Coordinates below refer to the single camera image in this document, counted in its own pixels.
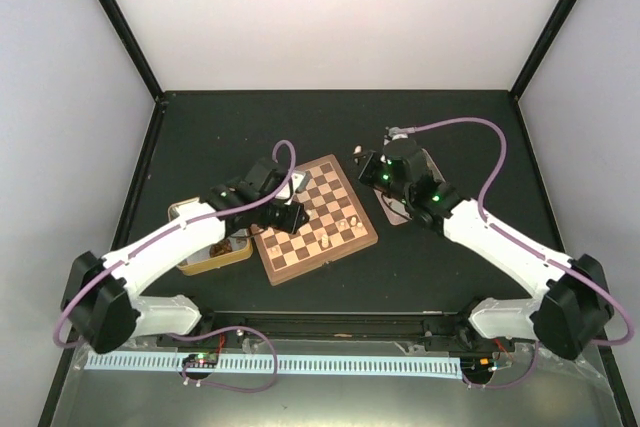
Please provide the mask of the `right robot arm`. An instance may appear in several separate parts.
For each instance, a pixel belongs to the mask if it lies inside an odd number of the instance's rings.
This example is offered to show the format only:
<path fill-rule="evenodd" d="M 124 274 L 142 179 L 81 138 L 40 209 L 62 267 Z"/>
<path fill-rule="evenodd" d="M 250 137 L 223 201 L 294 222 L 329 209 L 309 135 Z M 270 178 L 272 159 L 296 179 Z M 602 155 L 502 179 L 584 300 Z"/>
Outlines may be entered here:
<path fill-rule="evenodd" d="M 539 341 L 574 360 L 613 317 L 604 269 L 588 254 L 572 258 L 549 249 L 462 196 L 439 179 L 426 152 L 407 137 L 377 152 L 356 147 L 359 181 L 401 204 L 409 219 L 476 253 L 518 283 L 526 299 L 479 301 L 454 326 L 457 343 L 476 350 L 490 338 Z"/>

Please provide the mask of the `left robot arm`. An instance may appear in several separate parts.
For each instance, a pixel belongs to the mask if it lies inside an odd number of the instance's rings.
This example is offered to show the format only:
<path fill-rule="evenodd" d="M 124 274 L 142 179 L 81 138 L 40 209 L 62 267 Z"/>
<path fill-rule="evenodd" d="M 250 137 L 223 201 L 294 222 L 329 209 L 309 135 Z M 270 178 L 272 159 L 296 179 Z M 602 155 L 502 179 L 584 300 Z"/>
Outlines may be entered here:
<path fill-rule="evenodd" d="M 147 297 L 145 290 L 180 262 L 241 230 L 297 232 L 309 215 L 294 196 L 309 180 L 305 171 L 263 158 L 245 176 L 180 204 L 175 219 L 139 241 L 102 257 L 81 254 L 71 266 L 62 319 L 98 354 L 160 334 L 207 344 L 215 323 L 193 301 L 183 295 Z"/>

